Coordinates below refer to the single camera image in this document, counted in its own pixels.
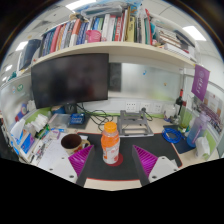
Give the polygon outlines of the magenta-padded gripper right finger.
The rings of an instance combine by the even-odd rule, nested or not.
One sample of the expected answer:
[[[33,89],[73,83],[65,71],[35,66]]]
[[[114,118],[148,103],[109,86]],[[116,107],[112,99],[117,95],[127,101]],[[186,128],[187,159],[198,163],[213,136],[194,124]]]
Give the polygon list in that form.
[[[132,146],[132,157],[142,186],[178,171],[166,156],[157,157],[139,146]]]

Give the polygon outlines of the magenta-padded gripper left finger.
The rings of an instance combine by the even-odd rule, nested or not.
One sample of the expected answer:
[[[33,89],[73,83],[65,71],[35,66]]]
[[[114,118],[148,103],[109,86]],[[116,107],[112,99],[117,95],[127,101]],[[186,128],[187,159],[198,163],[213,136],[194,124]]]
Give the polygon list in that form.
[[[69,157],[61,157],[49,167],[49,172],[78,186],[84,186],[94,156],[95,148],[90,145]]]

